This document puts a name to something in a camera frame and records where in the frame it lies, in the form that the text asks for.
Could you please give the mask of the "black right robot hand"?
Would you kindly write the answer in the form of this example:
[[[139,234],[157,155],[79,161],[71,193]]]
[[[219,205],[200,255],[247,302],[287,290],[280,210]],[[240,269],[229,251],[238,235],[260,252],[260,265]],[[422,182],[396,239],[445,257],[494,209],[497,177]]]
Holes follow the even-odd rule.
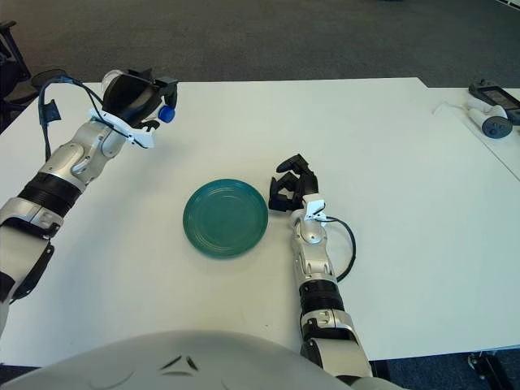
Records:
[[[303,209],[304,196],[319,192],[318,178],[300,154],[283,161],[276,172],[284,175],[279,179],[271,178],[268,201],[271,210],[285,212]]]

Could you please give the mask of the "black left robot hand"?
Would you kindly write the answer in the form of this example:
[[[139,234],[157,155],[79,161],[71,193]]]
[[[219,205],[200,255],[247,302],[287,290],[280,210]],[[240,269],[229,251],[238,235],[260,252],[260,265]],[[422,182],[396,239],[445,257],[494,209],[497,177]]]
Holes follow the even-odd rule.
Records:
[[[106,87],[102,110],[131,128],[148,127],[150,121],[168,124],[176,116],[178,84],[175,77],[153,77],[151,68],[128,69]]]

